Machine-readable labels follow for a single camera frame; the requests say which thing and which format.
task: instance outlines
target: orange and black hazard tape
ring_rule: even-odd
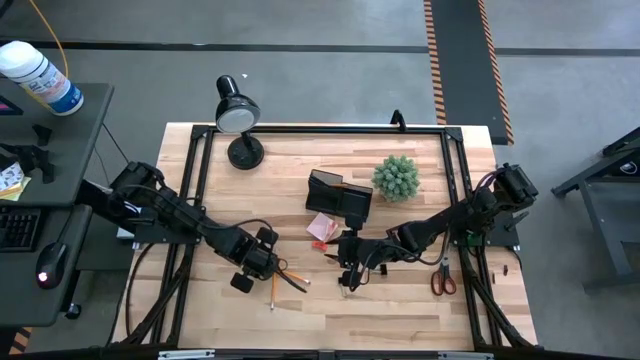
[[[431,62],[431,81],[433,82],[433,98],[436,106],[436,122],[438,125],[447,124],[447,113],[444,108],[442,93],[442,77],[440,76],[440,62],[438,60],[438,46],[436,45],[436,29],[433,25],[431,0],[424,0],[424,17],[427,23],[427,47]]]
[[[509,110],[507,109],[507,100],[504,97],[504,90],[502,89],[502,79],[500,78],[500,70],[498,69],[498,59],[496,59],[496,50],[493,46],[493,40],[491,39],[491,29],[489,28],[489,20],[484,7],[484,0],[478,0],[478,7],[480,8],[482,27],[484,27],[484,36],[487,39],[487,47],[489,48],[489,58],[491,59],[491,67],[493,68],[493,77],[496,79],[496,89],[498,90],[498,100],[500,101],[500,107],[502,108],[502,118],[504,119],[504,125],[507,129],[507,142],[509,145],[513,145],[513,128],[511,127]]]
[[[27,350],[27,344],[31,337],[32,328],[20,328],[13,338],[13,344],[9,350],[9,355],[22,354]]]

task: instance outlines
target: computer mouse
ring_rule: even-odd
[[[36,262],[36,282],[43,289],[53,289],[62,281],[67,245],[55,242],[40,251]]]

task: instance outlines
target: lamp base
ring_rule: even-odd
[[[264,148],[258,139],[248,136],[251,146],[247,146],[245,139],[239,137],[229,144],[227,155],[231,165],[240,170],[249,170],[260,165],[264,159]]]

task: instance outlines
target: blue label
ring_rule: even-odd
[[[64,113],[76,107],[80,99],[82,99],[82,92],[75,85],[71,84],[69,91],[67,91],[60,100],[49,103],[49,106],[57,113]]]

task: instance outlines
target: wooden tabletop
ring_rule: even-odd
[[[158,168],[176,191],[181,183],[192,125],[167,124],[160,149]],[[486,127],[462,129],[475,184],[495,169],[493,148]],[[308,293],[303,294],[280,279],[276,308],[271,311],[271,281],[256,281],[250,294],[241,293],[229,285],[236,267],[215,255],[208,246],[200,245],[191,271],[181,348],[472,349],[460,262],[453,249],[450,250],[451,269],[458,284],[454,295],[434,296],[429,279],[437,267],[420,263],[390,263],[387,277],[372,273],[368,285],[348,293],[337,284],[343,269],[312,250],[313,238],[306,232],[316,216],[304,206],[312,169],[340,174],[345,182],[371,187],[374,167],[391,154],[405,154],[415,160],[421,181],[418,196],[392,204],[374,191],[369,219],[360,232],[362,236],[383,236],[387,228],[409,220],[426,219],[448,207],[437,136],[258,134],[265,158],[260,166],[249,171],[237,170],[228,161],[226,149],[236,137],[215,135],[204,197],[208,215],[223,223],[249,218],[269,221],[280,234],[276,245],[278,256],[289,262],[289,270],[311,280],[311,285]],[[453,144],[451,149],[456,159]],[[195,191],[200,153],[201,149],[196,158],[190,196]],[[454,164],[458,169],[458,162],[454,160]],[[336,220],[341,227],[334,236],[345,228],[342,219]],[[257,226],[248,225],[245,229],[255,234]],[[438,239],[430,246],[423,257],[436,258],[441,241]],[[142,320],[158,296],[167,248],[155,246],[138,270],[131,297],[132,327]],[[328,252],[336,251],[337,246],[333,246]],[[521,334],[535,342],[517,260],[504,249],[488,248],[487,261],[490,273],[495,273],[496,302]],[[502,274],[504,265],[509,268],[506,276]],[[484,306],[479,306],[479,312],[483,334],[489,341]],[[167,316],[166,329],[171,318]],[[114,341],[125,337],[123,308],[117,321]]]

